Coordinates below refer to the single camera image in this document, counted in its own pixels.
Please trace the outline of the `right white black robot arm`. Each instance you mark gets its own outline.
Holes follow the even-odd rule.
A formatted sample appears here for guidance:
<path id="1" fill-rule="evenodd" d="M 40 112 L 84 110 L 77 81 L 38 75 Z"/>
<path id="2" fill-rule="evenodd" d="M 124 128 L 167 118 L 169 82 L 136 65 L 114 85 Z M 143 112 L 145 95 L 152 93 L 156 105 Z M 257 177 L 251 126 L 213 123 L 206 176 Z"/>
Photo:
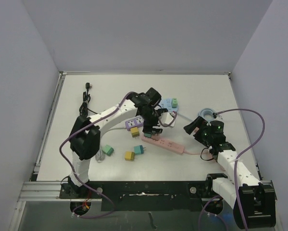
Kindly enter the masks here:
<path id="1" fill-rule="evenodd" d="M 205 193 L 210 197 L 218 194 L 231 206 L 240 229 L 275 226 L 274 187 L 255 177 L 239 161 L 235 147 L 226 141 L 224 123 L 208 122 L 199 116 L 184 126 L 184 131 L 204 145 L 225 171 L 226 177 L 216 177 L 204 184 Z"/>

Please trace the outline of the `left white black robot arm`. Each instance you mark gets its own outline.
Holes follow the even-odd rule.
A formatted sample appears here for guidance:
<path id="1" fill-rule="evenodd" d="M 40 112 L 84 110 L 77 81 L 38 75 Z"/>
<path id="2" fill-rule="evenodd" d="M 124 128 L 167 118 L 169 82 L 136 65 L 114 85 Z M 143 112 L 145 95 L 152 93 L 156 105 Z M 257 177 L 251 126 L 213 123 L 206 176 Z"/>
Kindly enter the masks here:
<path id="1" fill-rule="evenodd" d="M 162 133 L 159 126 L 161 116 L 167 109 L 155 109 L 161 101 L 160 93 L 154 88 L 147 92 L 129 92 L 119 104 L 91 117 L 78 116 L 70 133 L 72 155 L 72 173 L 68 177 L 71 193 L 84 197 L 88 192 L 87 182 L 90 160 L 100 150 L 100 139 L 112 127 L 119 123 L 141 116 L 144 120 L 144 132 Z"/>

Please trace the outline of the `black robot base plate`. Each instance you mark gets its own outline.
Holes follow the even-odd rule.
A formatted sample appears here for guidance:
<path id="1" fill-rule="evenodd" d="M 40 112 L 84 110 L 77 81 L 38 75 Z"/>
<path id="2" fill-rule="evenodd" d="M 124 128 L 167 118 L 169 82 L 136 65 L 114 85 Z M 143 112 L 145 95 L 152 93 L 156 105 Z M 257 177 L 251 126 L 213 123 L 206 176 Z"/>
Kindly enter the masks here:
<path id="1" fill-rule="evenodd" d="M 68 183 L 61 185 L 59 198 L 91 200 L 101 203 L 102 212 L 114 211 L 200 211 L 204 202 L 216 196 L 208 181 L 91 181 L 75 191 Z"/>

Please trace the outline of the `yellow charger plug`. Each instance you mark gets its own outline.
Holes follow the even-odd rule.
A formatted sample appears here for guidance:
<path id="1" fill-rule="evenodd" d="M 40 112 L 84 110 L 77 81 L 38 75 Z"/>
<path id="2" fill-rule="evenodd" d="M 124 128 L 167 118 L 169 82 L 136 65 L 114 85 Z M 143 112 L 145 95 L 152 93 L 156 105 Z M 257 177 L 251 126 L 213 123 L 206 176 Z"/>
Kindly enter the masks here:
<path id="1" fill-rule="evenodd" d="M 132 152 L 132 151 L 127 151 L 127 152 L 125 152 L 124 159 L 125 159 L 126 161 L 134 161 L 134 159 L 135 159 L 135 153 Z"/>
<path id="2" fill-rule="evenodd" d="M 131 136 L 132 136 L 133 138 L 138 137 L 138 136 L 140 135 L 139 129 L 138 129 L 137 127 L 131 128 L 131 129 L 130 129 L 130 132 L 131 132 Z"/>

